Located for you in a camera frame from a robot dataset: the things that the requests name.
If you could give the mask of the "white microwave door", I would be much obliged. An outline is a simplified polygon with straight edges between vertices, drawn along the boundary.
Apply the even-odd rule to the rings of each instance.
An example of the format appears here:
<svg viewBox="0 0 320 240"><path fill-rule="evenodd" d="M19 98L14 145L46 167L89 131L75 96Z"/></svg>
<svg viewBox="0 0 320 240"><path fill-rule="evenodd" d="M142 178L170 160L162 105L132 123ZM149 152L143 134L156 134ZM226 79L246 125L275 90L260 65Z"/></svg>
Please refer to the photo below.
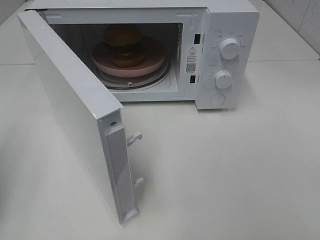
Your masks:
<svg viewBox="0 0 320 240"><path fill-rule="evenodd" d="M75 146L103 198L122 224L138 213L143 178L132 180L122 104L34 10L18 19L55 116Z"/></svg>

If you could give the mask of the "pink speckled plate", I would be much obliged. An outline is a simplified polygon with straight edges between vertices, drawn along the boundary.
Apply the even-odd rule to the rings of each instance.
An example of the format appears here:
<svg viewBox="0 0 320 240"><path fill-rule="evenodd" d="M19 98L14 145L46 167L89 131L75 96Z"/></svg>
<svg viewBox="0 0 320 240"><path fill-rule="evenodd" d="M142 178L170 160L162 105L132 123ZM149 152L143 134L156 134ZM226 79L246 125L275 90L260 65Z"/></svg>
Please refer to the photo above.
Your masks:
<svg viewBox="0 0 320 240"><path fill-rule="evenodd" d="M144 59L137 65L122 67L115 65L107 56L104 43L99 43L92 51L94 65L111 76L121 78L133 78L150 74L163 65L166 59L166 49L164 45L154 38L144 36L145 43Z"/></svg>

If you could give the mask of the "toy burger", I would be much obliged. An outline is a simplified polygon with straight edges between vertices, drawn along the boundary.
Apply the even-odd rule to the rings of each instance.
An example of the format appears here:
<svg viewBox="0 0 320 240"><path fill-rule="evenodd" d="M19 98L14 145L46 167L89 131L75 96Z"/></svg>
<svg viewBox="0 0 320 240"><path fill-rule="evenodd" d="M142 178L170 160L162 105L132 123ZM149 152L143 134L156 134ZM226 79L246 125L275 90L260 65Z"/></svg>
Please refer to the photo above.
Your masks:
<svg viewBox="0 0 320 240"><path fill-rule="evenodd" d="M110 24L103 33L103 39L106 55L113 65L130 68L145 60L143 36L135 24Z"/></svg>

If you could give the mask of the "glass microwave turntable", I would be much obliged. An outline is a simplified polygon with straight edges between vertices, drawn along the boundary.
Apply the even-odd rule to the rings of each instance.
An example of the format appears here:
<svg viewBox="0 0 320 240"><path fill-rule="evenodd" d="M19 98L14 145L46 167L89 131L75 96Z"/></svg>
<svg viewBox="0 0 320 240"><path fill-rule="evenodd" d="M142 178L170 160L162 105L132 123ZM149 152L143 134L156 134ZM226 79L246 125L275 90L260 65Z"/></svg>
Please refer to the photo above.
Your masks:
<svg viewBox="0 0 320 240"><path fill-rule="evenodd" d="M137 77L118 77L104 73L95 68L95 73L98 79L108 88L112 90L133 90L140 89L152 84L160 82L165 78L170 71L171 63L165 60L164 63L157 70Z"/></svg>

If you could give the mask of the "round white door button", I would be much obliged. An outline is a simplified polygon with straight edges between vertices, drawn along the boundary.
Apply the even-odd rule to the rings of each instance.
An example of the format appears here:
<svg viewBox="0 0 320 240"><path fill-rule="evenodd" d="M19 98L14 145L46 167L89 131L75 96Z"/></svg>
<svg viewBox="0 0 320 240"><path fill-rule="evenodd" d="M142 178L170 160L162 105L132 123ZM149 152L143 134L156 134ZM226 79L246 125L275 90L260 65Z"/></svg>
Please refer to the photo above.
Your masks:
<svg viewBox="0 0 320 240"><path fill-rule="evenodd" d="M209 101L213 106L222 106L226 101L226 97L224 94L216 93L211 96Z"/></svg>

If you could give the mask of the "white microwave oven body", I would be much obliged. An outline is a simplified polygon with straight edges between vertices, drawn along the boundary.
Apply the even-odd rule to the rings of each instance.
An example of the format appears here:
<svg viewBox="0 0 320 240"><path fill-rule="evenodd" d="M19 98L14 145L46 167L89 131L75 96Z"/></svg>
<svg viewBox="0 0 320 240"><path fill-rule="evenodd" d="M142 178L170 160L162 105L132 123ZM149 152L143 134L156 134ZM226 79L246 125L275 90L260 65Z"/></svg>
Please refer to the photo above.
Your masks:
<svg viewBox="0 0 320 240"><path fill-rule="evenodd" d="M168 74L157 83L131 90L109 89L100 82L122 106L124 102L194 101L199 110L235 107L260 17L247 0L35 0L25 11L29 10L40 14L95 76L92 52L105 44L106 28L136 25L142 38L164 45L165 60L171 63ZM229 37L240 40L240 53L224 59L219 45ZM187 45L198 45L196 74L184 70ZM233 76L225 89L214 82L222 70ZM223 105L210 103L214 94L225 95Z"/></svg>

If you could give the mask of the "warning sticker with QR code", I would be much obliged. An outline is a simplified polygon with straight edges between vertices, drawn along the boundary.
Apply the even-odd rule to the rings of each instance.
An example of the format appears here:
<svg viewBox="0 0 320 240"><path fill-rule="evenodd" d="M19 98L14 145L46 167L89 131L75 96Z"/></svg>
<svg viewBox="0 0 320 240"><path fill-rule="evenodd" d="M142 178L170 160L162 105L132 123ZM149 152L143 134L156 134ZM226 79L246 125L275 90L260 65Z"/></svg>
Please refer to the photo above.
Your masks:
<svg viewBox="0 0 320 240"><path fill-rule="evenodd" d="M184 55L184 70L188 75L194 75L198 70L198 45L197 44L188 44L185 47Z"/></svg>

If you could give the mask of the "upper white microwave knob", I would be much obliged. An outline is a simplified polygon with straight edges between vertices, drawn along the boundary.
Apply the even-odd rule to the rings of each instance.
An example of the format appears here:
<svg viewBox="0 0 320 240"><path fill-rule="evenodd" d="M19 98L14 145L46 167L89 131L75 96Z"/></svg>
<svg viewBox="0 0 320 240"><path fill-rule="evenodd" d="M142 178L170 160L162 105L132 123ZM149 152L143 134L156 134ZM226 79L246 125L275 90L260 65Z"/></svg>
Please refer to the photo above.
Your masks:
<svg viewBox="0 0 320 240"><path fill-rule="evenodd" d="M224 59L231 60L236 58L241 50L241 42L236 37L227 37L219 44L219 51Z"/></svg>

